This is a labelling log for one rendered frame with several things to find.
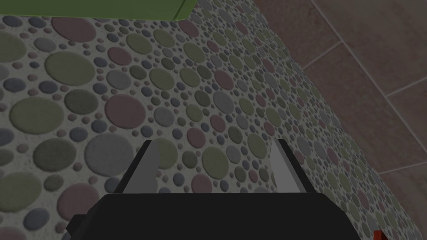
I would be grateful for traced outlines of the green cabinet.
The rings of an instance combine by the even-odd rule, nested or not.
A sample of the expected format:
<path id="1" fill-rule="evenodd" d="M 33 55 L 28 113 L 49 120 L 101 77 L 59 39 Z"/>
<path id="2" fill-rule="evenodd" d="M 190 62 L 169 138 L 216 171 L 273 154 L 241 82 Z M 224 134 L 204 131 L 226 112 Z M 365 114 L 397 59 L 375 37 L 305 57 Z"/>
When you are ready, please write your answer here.
<path id="1" fill-rule="evenodd" d="M 184 20 L 198 0 L 0 0 L 0 14 L 22 16 Z"/>

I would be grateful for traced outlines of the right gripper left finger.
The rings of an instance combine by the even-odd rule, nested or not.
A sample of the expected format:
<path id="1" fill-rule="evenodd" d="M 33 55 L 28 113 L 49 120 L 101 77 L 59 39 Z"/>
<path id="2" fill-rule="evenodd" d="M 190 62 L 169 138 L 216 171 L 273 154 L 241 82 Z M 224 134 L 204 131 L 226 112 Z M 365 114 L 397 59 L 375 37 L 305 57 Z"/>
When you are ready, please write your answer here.
<path id="1" fill-rule="evenodd" d="M 126 170 L 114 193 L 157 193 L 158 183 L 156 176 L 160 159 L 161 156 L 157 141 L 146 140 Z"/>

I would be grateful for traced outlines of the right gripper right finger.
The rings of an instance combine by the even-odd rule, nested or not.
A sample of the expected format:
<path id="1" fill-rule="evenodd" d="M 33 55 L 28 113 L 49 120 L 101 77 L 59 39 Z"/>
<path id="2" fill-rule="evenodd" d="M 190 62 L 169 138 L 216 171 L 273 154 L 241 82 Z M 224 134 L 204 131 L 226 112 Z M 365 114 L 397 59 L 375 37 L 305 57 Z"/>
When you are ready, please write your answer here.
<path id="1" fill-rule="evenodd" d="M 275 139 L 272 141 L 269 160 L 277 192 L 316 192 L 299 161 L 284 139 Z"/>

